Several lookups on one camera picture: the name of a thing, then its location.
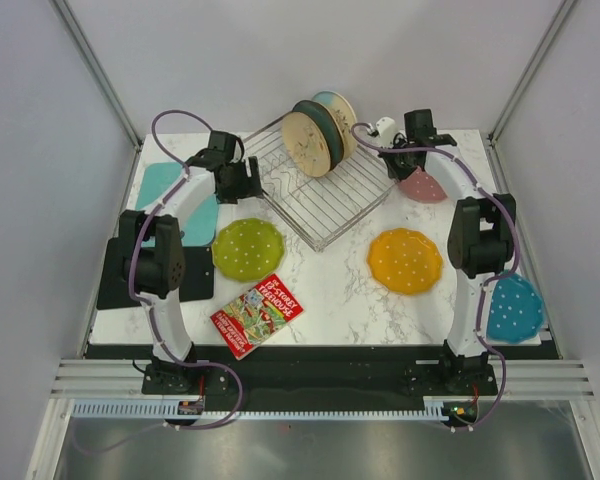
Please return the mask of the dark teal plate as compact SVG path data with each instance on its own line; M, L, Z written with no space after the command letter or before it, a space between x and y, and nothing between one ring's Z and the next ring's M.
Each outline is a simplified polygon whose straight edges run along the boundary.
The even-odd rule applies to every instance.
M293 107L294 113L307 115L318 127L325 138L329 152L329 167L327 172L336 168L344 159L345 142L335 115L323 104L314 100L301 100Z

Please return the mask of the teal cutting board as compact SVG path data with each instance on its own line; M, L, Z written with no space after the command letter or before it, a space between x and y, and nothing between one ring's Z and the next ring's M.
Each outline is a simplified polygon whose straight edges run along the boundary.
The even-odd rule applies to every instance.
M149 165L143 175L134 210L144 210L149 204L162 198L180 177L182 168L177 163ZM192 212L186 221L180 221L184 247L207 246L215 237L219 204L211 194Z

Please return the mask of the cream and blue plate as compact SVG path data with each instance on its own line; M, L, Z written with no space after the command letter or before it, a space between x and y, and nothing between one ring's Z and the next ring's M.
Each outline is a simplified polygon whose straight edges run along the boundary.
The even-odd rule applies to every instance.
M350 158L357 146L357 141L351 135L351 127L357 122L352 105L341 94L328 90L316 93L311 100L327 107L333 114L343 140L343 159Z

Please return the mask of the pink polka dot plate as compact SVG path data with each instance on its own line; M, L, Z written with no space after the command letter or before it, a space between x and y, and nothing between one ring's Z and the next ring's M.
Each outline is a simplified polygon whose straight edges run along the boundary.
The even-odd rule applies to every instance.
M440 184L421 168L417 168L408 178L401 180L398 188L407 198L424 204L440 203L447 199Z

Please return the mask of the orange polka dot plate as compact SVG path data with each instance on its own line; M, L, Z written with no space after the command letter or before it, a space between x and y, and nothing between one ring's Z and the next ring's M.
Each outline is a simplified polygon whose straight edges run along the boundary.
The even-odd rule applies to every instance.
M376 282L405 296L430 291L443 270L436 244L423 233L405 228L387 230L374 238L366 263Z

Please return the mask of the beige illustrated plate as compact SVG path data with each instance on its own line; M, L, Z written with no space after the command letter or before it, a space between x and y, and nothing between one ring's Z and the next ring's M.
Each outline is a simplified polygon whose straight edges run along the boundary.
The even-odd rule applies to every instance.
M306 114L291 112L281 123L283 143L296 167L305 175L319 178L331 168L331 155L318 125Z

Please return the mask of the blue polka dot plate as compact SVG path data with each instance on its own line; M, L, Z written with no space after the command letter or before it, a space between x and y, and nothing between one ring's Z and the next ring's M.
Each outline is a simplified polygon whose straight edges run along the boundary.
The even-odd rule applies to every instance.
M520 344L534 338L544 324L544 302L523 276L500 279L494 288L487 322L487 338Z

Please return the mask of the red children's book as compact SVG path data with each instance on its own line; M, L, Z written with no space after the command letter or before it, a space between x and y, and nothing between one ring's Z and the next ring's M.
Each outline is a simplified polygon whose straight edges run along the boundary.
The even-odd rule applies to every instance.
M276 275L230 301L211 321L236 360L242 360L304 312Z

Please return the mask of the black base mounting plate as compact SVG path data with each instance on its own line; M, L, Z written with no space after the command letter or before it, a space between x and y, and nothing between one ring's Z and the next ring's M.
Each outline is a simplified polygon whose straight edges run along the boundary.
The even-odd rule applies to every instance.
M266 347L236 360L222 346L199 346L196 369L152 360L146 395L202 394L212 407L255 410L371 410L424 405L427 396L497 393L492 366L460 367L441 346Z

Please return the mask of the black mat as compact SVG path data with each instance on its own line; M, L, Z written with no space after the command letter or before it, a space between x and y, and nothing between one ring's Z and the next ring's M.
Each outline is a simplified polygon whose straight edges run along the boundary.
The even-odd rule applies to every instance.
M214 270L209 247L184 248L186 271L179 288L182 303L211 299L214 296ZM99 311L139 307L130 298L127 283L119 272L121 255L118 238L108 240L105 261L99 283L96 309Z

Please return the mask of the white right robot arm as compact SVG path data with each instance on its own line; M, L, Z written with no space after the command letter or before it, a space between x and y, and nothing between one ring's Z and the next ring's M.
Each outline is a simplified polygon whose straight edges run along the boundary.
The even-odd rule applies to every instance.
M445 340L450 361L438 368L437 377L445 391L461 393L474 381L471 365L485 364L493 351L486 327L496 283L518 267L516 201L482 186L462 159L456 140L434 127L428 109L405 113L403 128L389 117L379 119L374 138L391 178L405 180L420 168L455 202L447 240L457 285L454 318Z

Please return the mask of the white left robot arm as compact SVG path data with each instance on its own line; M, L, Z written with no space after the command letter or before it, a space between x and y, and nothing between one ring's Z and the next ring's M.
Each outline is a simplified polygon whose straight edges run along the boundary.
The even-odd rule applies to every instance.
M194 350L183 319L179 289L186 273L181 227L205 200L236 204L260 197L257 160L245 156L242 139L213 130L198 154L180 164L179 176L156 200L140 210L125 210L114 238L115 268L131 301L147 316L153 357L170 363L165 382L188 393L199 382Z

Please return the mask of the green polka dot plate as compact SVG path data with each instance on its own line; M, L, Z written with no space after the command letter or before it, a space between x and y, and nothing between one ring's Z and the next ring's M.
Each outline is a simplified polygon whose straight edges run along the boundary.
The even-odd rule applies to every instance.
M226 278L256 282L274 273L285 255L285 238L270 222L236 220L220 230L211 245L216 269Z

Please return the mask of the wire dish rack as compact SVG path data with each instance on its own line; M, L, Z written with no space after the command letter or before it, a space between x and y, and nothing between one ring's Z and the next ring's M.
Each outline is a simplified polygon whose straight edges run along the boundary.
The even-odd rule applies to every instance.
M314 251L321 252L387 197L394 181L383 161L363 147L321 178L298 170L287 153L279 119L246 135L259 162L264 199Z

